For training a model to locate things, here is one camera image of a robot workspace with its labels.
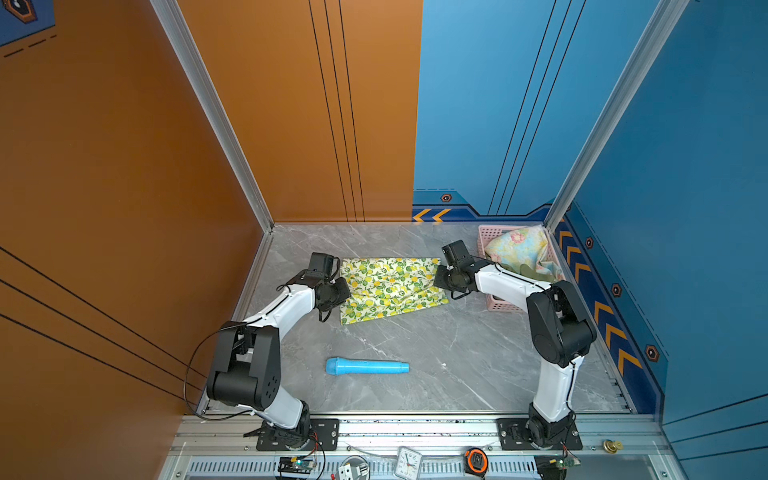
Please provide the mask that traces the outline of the lemon print skirt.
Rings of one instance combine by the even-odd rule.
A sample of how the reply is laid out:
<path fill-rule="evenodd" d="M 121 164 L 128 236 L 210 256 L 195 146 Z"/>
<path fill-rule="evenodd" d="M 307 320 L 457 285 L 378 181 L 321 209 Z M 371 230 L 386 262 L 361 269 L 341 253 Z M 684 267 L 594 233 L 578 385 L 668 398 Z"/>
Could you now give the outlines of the lemon print skirt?
<path fill-rule="evenodd" d="M 437 258 L 344 259 L 340 274 L 350 298 L 340 307 L 340 323 L 377 320 L 449 303 L 434 285 Z"/>

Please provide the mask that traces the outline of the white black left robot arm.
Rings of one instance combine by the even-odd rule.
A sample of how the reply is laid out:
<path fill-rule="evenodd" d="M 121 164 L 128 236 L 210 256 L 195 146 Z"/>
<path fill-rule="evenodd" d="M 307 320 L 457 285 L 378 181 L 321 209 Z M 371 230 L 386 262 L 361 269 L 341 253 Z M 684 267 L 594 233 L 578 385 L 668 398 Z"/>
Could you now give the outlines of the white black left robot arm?
<path fill-rule="evenodd" d="M 301 449 L 312 433 L 308 404 L 281 386 L 281 343 L 298 321 L 316 310 L 321 319 L 350 298 L 345 279 L 283 285 L 258 313 L 227 322 L 216 340 L 206 382 L 209 399 L 262 419 L 261 435 L 289 449 Z"/>

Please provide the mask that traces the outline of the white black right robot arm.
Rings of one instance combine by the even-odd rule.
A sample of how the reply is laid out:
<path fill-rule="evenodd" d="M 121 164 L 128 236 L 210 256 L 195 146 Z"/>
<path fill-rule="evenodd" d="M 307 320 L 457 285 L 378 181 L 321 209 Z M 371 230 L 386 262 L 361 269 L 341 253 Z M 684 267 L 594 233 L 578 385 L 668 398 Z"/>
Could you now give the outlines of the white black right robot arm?
<path fill-rule="evenodd" d="M 541 368 L 523 439 L 539 449 L 566 444 L 575 428 L 572 396 L 576 378 L 597 339 L 578 289 L 565 280 L 535 281 L 488 261 L 462 268 L 440 265 L 434 285 L 453 298 L 479 292 L 525 310 Z"/>

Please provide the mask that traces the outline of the pink perforated plastic basket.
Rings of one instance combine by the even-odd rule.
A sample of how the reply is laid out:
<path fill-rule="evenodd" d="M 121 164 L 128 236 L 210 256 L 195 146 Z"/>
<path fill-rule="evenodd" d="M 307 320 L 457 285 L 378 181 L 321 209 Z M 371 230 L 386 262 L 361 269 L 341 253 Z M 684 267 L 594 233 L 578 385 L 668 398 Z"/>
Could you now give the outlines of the pink perforated plastic basket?
<path fill-rule="evenodd" d="M 481 257 L 533 280 L 553 283 L 566 279 L 543 226 L 480 225 L 478 232 Z"/>

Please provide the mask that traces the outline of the blue toy microphone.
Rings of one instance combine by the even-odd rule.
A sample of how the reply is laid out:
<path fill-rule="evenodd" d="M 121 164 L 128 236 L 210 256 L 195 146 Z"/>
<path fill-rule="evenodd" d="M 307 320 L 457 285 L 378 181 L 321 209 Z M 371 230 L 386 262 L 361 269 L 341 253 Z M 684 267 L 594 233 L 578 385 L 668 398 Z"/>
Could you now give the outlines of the blue toy microphone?
<path fill-rule="evenodd" d="M 333 357 L 326 362 L 326 373 L 340 376 L 346 374 L 404 374 L 410 371 L 405 362 L 352 360 Z"/>

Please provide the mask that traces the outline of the green circuit board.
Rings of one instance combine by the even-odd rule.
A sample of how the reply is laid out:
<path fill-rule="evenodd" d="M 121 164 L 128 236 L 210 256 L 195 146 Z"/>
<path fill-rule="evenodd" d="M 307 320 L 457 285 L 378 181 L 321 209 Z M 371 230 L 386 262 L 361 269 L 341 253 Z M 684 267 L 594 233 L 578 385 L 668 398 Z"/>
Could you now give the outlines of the green circuit board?
<path fill-rule="evenodd" d="M 309 479 L 318 472 L 318 462 L 310 457 L 281 456 L 276 468 L 278 479 Z"/>

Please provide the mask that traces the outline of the white power plug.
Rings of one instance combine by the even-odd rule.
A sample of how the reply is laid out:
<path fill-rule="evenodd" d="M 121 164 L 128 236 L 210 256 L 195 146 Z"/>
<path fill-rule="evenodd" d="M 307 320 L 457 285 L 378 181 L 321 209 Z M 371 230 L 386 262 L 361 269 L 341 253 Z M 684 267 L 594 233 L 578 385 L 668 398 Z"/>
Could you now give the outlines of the white power plug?
<path fill-rule="evenodd" d="M 337 480 L 369 480 L 371 478 L 370 465 L 361 456 L 350 456 L 345 459 L 337 470 Z"/>

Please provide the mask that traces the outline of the orange black tape measure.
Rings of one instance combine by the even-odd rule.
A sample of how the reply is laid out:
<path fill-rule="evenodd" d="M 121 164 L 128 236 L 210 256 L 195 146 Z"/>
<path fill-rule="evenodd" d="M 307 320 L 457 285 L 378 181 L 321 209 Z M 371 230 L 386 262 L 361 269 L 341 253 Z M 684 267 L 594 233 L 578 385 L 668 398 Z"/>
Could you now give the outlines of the orange black tape measure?
<path fill-rule="evenodd" d="M 483 479 L 488 468 L 488 457 L 481 448 L 473 447 L 464 452 L 463 469 L 465 474 Z"/>

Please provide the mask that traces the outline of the small white clock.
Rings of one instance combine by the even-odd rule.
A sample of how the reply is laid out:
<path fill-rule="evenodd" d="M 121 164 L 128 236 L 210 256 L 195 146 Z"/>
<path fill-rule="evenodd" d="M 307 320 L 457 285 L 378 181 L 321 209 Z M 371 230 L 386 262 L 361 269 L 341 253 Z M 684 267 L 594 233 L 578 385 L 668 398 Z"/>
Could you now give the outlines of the small white clock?
<path fill-rule="evenodd" d="M 418 480 L 423 455 L 411 448 L 401 446 L 395 463 L 394 475 L 401 480 Z"/>

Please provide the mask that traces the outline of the right circuit board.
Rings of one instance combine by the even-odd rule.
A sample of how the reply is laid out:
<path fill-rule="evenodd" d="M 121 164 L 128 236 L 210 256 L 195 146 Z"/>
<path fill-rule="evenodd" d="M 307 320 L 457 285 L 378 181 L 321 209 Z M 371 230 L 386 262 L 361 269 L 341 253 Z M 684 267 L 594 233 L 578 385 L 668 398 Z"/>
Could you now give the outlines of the right circuit board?
<path fill-rule="evenodd" d="M 573 456 L 536 456 L 534 460 L 541 480 L 566 480 L 572 468 L 582 465 L 581 460 Z"/>

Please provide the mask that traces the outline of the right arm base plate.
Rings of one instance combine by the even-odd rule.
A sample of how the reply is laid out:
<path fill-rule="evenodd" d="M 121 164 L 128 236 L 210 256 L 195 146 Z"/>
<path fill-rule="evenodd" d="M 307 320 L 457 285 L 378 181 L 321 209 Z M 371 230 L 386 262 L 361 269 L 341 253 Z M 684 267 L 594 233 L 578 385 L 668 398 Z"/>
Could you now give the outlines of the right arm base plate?
<path fill-rule="evenodd" d="M 506 451 L 583 449 L 575 424 L 576 417 L 568 415 L 558 422 L 542 418 L 500 418 L 496 420 L 501 448 Z"/>

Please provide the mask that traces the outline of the aluminium front rail frame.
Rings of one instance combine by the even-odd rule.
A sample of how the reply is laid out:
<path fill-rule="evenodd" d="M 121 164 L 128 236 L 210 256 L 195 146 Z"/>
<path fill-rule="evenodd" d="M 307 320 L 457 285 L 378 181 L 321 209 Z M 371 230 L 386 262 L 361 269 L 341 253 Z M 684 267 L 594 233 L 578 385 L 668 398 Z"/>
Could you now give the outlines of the aluminium front rail frame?
<path fill-rule="evenodd" d="M 468 479 L 463 455 L 481 448 L 487 455 L 488 479 L 540 479 L 536 456 L 578 457 L 567 479 L 683 479 L 685 473 L 660 426 L 648 415 L 581 414 L 576 420 L 583 449 L 568 451 L 506 451 L 501 448 L 496 420 L 522 418 L 490 413 L 371 413 L 316 415 L 338 418 L 335 451 L 264 452 L 256 449 L 261 423 L 243 417 L 225 422 L 183 419 L 160 471 L 162 479 L 278 479 L 281 456 L 310 457 L 319 472 L 309 479 L 336 479 L 340 464 L 350 456 L 368 461 L 372 479 L 394 475 L 398 450 L 423 455 L 419 479 Z M 623 449 L 609 454 L 604 440 L 620 441 Z"/>

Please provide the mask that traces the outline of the aluminium corner post left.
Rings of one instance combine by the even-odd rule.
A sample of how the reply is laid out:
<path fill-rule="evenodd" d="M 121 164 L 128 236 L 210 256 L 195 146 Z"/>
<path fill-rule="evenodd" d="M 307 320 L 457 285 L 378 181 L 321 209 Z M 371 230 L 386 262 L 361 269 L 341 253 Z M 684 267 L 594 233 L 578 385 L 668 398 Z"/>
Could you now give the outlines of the aluminium corner post left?
<path fill-rule="evenodd" d="M 150 4 L 254 216 L 262 231 L 271 234 L 274 229 L 274 220 L 179 3 L 170 0 L 151 0 Z"/>

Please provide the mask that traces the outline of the aluminium corner post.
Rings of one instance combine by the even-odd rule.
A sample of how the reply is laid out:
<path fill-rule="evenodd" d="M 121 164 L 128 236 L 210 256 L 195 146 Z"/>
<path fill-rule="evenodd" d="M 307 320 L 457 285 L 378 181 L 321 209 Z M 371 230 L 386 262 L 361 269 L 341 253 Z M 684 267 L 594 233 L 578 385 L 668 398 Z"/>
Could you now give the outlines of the aluminium corner post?
<path fill-rule="evenodd" d="M 689 0 L 658 2 L 545 218 L 543 225 L 550 233 L 564 219 L 688 4 Z"/>
<path fill-rule="evenodd" d="M 254 216 L 262 231 L 271 234 L 274 229 L 274 220 L 179 3 L 170 0 L 151 0 L 150 4 Z"/>

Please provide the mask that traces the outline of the aluminium corner post right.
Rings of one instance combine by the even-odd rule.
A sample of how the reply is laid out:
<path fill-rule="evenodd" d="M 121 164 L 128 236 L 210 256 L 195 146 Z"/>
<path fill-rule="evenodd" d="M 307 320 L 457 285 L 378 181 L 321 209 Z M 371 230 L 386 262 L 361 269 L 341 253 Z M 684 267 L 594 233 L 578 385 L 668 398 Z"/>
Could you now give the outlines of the aluminium corner post right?
<path fill-rule="evenodd" d="M 658 2 L 545 218 L 543 225 L 550 233 L 564 219 L 688 4 L 689 0 Z"/>

